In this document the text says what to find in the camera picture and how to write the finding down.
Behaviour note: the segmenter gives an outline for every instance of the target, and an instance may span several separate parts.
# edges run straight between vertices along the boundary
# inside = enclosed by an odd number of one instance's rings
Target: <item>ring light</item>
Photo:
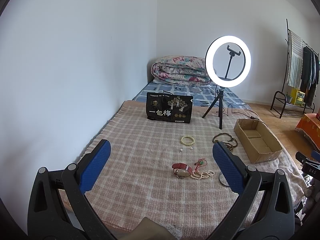
[[[237,76],[233,80],[222,80],[219,78],[213,69],[213,57],[214,54],[217,52],[217,49],[226,43],[235,43],[240,47],[240,49],[243,52],[244,55],[244,68],[243,71],[240,73],[239,76]],[[230,88],[234,87],[236,85],[239,85],[248,75],[251,67],[251,55],[250,51],[247,47],[247,45],[239,38],[235,36],[223,36],[218,39],[216,39],[211,45],[209,46],[207,50],[207,54],[205,55],[205,67],[207,69],[207,73],[211,80],[219,85],[220,87]]]

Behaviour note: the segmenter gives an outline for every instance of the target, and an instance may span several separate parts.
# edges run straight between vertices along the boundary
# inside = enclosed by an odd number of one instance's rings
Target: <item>red string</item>
[[[207,161],[205,160],[205,158],[199,159],[198,162],[195,163],[195,165],[196,165],[195,172],[198,172],[198,168],[206,166]]]

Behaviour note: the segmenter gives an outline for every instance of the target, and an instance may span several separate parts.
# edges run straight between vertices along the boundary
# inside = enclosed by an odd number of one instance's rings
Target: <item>tree illustration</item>
[[[181,101],[180,106],[181,106],[181,108],[179,109],[179,111],[182,112],[183,108],[185,108],[187,106],[187,104],[185,103],[185,101]]]
[[[176,102],[176,106],[179,107],[180,103],[182,102],[182,100],[180,99],[180,97],[176,97],[174,99],[174,101]]]
[[[173,109],[173,106],[176,104],[175,100],[170,100],[168,102],[168,105],[171,106],[171,110]]]

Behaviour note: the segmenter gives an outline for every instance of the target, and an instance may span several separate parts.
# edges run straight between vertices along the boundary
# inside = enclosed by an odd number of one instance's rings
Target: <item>metal pivot bolt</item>
[[[39,169],[39,173],[44,173],[45,172],[45,167],[41,167],[40,169]]]
[[[69,171],[73,171],[75,168],[76,168],[76,165],[75,165],[74,163],[71,163],[71,164],[68,166],[68,170],[69,170]]]
[[[247,168],[248,168],[249,171],[252,171],[252,172],[257,170],[256,167],[253,166],[253,165],[249,165]]]
[[[284,175],[284,171],[281,170],[281,169],[278,169],[277,172],[278,172],[279,175]]]

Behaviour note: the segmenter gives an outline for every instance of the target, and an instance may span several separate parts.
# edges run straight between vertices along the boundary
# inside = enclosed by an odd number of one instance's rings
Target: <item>orange floral cloth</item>
[[[317,119],[316,113],[304,114],[298,123],[296,130],[303,130],[316,147],[320,149],[320,120]]]

